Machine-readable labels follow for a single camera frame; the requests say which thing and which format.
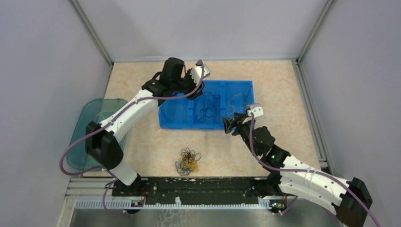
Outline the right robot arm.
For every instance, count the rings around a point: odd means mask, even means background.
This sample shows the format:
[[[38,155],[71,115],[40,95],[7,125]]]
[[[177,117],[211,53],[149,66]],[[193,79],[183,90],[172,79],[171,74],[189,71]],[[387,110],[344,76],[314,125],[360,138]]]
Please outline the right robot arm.
[[[367,217],[378,222],[370,210],[372,197],[362,180],[338,178],[300,161],[275,144],[267,127],[255,128],[252,113],[235,113],[222,121],[226,134],[239,135],[256,161],[271,174],[278,174],[266,182],[270,194],[282,192],[308,200],[348,227],[362,227]]]

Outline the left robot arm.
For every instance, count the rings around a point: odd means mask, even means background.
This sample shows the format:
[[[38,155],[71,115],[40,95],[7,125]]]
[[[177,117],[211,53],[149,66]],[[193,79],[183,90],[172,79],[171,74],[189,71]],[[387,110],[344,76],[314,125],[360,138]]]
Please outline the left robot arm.
[[[203,94],[204,79],[210,76],[208,66],[198,60],[186,69],[183,60],[170,57],[161,71],[141,86],[139,92],[112,116],[86,126],[85,152],[106,169],[131,196],[142,189],[141,176],[123,160],[120,140],[143,117],[166,100],[194,100]]]

